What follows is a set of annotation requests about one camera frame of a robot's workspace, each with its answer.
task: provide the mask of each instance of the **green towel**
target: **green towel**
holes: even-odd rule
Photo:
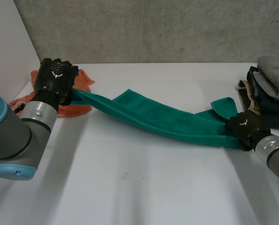
[[[73,105],[91,105],[96,109],[152,133],[184,142],[239,149],[239,143],[225,123],[237,114],[232,98],[211,103],[211,110],[192,114],[148,99],[127,90],[114,100],[73,89]]]

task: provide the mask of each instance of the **white wall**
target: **white wall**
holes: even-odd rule
[[[0,95],[16,98],[39,63],[14,2],[0,0]]]

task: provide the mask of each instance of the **white tabletop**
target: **white tabletop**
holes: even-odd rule
[[[197,113],[251,63],[83,64],[93,93],[132,89]],[[28,84],[21,96],[31,91]],[[279,225],[279,179],[253,151],[202,147],[93,109],[58,119],[30,181],[0,179],[0,225]]]

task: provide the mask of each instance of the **orange cloth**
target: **orange cloth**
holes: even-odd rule
[[[37,73],[38,73],[38,70],[33,70],[31,72],[32,86],[35,83]],[[75,84],[73,87],[76,89],[79,89],[79,90],[85,90],[85,91],[91,92],[91,90],[89,89],[88,86],[93,83],[94,83],[94,81],[91,80],[82,69],[80,69],[78,72],[78,76],[75,79]],[[24,96],[22,98],[18,98],[16,100],[12,101],[11,103],[9,103],[8,105],[11,107],[18,101],[23,101],[23,102],[27,103],[34,97],[34,95],[35,95],[35,93],[33,91],[29,95]],[[91,111],[91,109],[92,109],[92,107],[90,105],[68,105],[68,106],[60,105],[59,106],[59,117],[79,116],[79,115],[88,113],[89,111]]]

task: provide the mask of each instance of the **navy blue folded clothing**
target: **navy blue folded clothing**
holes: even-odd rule
[[[260,87],[260,85],[256,82],[256,79],[254,78],[253,72],[258,72],[258,69],[256,67],[250,67],[247,74],[247,81],[252,86],[252,95],[256,105],[258,105],[262,111],[279,114],[279,101],[270,97]]]

